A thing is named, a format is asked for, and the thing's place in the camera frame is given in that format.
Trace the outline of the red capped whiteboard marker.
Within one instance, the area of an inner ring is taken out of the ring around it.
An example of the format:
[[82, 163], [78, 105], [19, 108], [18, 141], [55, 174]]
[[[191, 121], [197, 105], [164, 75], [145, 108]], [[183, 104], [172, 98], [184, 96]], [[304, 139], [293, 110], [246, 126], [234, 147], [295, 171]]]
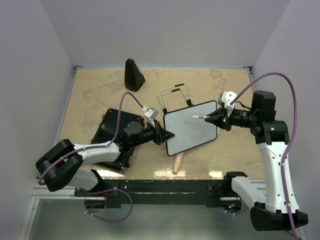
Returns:
[[207, 115], [192, 115], [191, 118], [195, 118], [195, 119], [208, 119], [210, 118], [211, 116], [207, 116]]

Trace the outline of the white whiteboard black frame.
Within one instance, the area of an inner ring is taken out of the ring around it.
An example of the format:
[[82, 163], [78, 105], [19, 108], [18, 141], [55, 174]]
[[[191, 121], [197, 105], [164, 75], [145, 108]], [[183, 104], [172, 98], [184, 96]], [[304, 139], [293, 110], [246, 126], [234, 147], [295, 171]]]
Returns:
[[166, 113], [163, 116], [164, 128], [174, 134], [166, 142], [167, 155], [175, 156], [214, 141], [218, 136], [218, 128], [195, 116], [206, 116], [215, 110], [217, 102], [211, 100]]

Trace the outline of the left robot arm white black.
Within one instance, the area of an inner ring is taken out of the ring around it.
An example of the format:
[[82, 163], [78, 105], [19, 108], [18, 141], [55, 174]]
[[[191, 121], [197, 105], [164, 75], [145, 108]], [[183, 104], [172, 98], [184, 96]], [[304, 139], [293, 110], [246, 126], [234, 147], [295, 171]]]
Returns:
[[112, 163], [137, 146], [148, 142], [161, 145], [174, 136], [155, 120], [146, 127], [140, 122], [130, 122], [116, 137], [103, 143], [73, 144], [64, 139], [36, 162], [35, 167], [40, 173], [38, 184], [51, 192], [70, 186], [99, 196], [104, 190], [102, 178], [96, 170], [83, 169], [83, 166]]

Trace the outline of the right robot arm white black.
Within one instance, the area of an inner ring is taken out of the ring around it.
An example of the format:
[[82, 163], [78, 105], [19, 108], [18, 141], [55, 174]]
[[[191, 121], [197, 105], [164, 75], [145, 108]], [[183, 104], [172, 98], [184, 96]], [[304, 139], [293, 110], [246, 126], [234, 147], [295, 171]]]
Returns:
[[250, 210], [256, 231], [293, 231], [308, 224], [308, 215], [300, 211], [291, 182], [288, 154], [288, 126], [276, 120], [276, 96], [269, 91], [255, 91], [249, 110], [236, 109], [237, 94], [223, 91], [220, 107], [205, 117], [205, 122], [230, 131], [233, 126], [248, 128], [255, 137], [264, 166], [266, 194], [262, 194], [244, 172], [227, 172], [222, 183], [213, 186], [212, 194], [238, 195]]

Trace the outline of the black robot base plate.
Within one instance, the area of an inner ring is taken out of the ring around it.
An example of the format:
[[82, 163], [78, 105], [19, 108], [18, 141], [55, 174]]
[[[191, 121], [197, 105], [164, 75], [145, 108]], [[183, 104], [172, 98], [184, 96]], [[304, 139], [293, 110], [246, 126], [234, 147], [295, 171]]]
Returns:
[[232, 212], [245, 209], [242, 199], [236, 193], [223, 189], [222, 180], [104, 180], [103, 186], [89, 194], [76, 189], [74, 195], [85, 198], [89, 207], [120, 208], [130, 204], [128, 193], [135, 205], [203, 205], [208, 208], [222, 208]]

